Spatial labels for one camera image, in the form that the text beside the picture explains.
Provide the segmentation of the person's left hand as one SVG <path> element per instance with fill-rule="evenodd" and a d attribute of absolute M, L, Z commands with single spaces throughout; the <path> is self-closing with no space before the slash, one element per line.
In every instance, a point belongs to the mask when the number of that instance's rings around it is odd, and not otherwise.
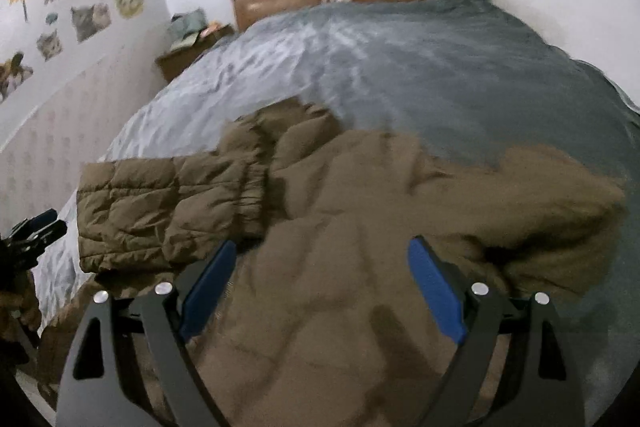
<path fill-rule="evenodd" d="M 16 294 L 1 293 L 1 339 L 16 341 L 23 326 L 38 332 L 41 317 L 34 276 L 27 271 Z"/>

